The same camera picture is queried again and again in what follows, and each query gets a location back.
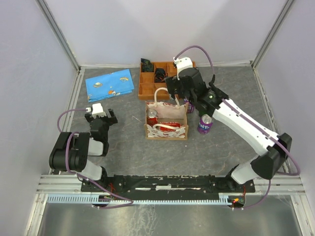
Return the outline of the purple soda can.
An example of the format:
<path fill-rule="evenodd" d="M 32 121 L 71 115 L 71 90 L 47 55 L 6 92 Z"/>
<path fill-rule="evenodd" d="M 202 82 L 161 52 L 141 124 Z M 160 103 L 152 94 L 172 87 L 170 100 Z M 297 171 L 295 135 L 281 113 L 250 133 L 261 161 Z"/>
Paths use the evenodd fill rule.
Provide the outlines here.
<path fill-rule="evenodd" d="M 187 107 L 188 107 L 187 113 L 188 113 L 188 114 L 193 113 L 193 112 L 194 112 L 194 109 L 195 109 L 195 106 L 192 105 L 192 104 L 190 103 L 190 101 L 187 100 L 187 99 L 184 99 L 184 102 L 187 103 Z"/>
<path fill-rule="evenodd" d="M 209 115 L 204 114 L 199 120 L 197 130 L 200 134 L 207 134 L 209 133 L 212 124 L 213 124 L 212 118 Z"/>

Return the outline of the red soda can front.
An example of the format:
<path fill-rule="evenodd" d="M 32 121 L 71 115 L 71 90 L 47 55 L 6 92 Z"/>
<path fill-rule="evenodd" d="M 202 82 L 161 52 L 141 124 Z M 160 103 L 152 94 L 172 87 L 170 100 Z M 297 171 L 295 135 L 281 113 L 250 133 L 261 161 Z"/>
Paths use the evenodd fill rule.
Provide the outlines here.
<path fill-rule="evenodd" d="M 157 123 L 153 126 L 153 129 L 157 129 L 161 132 L 175 132 L 180 128 L 181 128 L 180 126 L 167 125 L 163 123 Z"/>

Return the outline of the red soda can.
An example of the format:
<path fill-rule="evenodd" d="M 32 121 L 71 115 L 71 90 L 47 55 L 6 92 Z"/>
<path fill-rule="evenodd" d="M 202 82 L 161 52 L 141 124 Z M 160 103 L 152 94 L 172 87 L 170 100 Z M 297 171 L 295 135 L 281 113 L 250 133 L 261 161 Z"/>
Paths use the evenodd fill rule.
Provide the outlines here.
<path fill-rule="evenodd" d="M 158 112 L 155 109 L 147 110 L 147 124 L 154 126 L 158 123 Z"/>
<path fill-rule="evenodd" d="M 180 126 L 167 125 L 163 123 L 157 123 L 153 126 L 153 129 L 157 129 L 161 132 L 175 132 L 180 128 L 181 128 Z"/>

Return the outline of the canvas tote bag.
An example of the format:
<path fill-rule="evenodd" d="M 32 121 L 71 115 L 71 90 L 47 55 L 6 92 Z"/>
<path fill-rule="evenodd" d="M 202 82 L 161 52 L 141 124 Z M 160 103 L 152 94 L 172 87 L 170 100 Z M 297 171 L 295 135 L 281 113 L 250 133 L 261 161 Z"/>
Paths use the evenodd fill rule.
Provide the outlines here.
<path fill-rule="evenodd" d="M 166 88 L 158 88 L 154 94 L 153 102 L 145 104 L 145 137 L 148 140 L 187 140 L 188 139 L 188 120 L 187 120 L 187 103 L 180 104 L 175 98 L 176 104 L 158 101 L 158 93 L 160 91 L 168 91 Z M 175 132 L 161 132 L 153 129 L 147 124 L 147 110 L 155 109 L 158 112 L 158 123 L 167 125 L 180 126 L 181 128 Z"/>

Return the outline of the purple soda can front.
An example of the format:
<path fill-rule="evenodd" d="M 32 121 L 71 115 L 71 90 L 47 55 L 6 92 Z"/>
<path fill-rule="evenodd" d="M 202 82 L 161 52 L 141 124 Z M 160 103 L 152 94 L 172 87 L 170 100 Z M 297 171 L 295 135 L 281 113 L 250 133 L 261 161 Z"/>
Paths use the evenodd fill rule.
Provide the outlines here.
<path fill-rule="evenodd" d="M 209 115 L 204 114 L 199 120 L 197 130 L 200 134 L 207 134 L 209 133 L 212 124 L 213 124 L 212 118 Z"/>

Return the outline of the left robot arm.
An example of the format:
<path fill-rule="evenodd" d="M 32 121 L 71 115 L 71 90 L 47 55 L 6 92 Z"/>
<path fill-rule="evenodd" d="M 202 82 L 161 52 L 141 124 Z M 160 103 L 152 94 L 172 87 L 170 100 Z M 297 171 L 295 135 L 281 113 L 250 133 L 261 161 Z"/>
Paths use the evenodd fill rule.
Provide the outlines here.
<path fill-rule="evenodd" d="M 88 160 L 89 156 L 106 156 L 109 150 L 108 131 L 111 125 L 118 123 L 113 109 L 108 114 L 101 110 L 95 113 L 93 108 L 85 113 L 90 131 L 61 132 L 49 157 L 49 166 L 55 171 L 79 174 L 81 178 L 92 180 L 92 187 L 99 192 L 109 186 L 106 169 Z"/>

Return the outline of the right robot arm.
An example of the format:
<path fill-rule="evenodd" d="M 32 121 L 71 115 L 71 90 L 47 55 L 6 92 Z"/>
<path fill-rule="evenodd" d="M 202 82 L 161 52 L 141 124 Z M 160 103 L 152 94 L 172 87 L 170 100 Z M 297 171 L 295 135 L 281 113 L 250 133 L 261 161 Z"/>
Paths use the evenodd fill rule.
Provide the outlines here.
<path fill-rule="evenodd" d="M 257 177 L 271 180 L 290 154 L 292 138 L 287 133 L 277 134 L 242 111 L 226 93 L 205 83 L 195 67 L 184 69 L 177 76 L 165 79 L 172 98 L 187 99 L 200 115 L 209 115 L 228 126 L 256 152 L 251 161 L 236 166 L 226 179 L 226 188 L 238 192 L 244 183 Z"/>

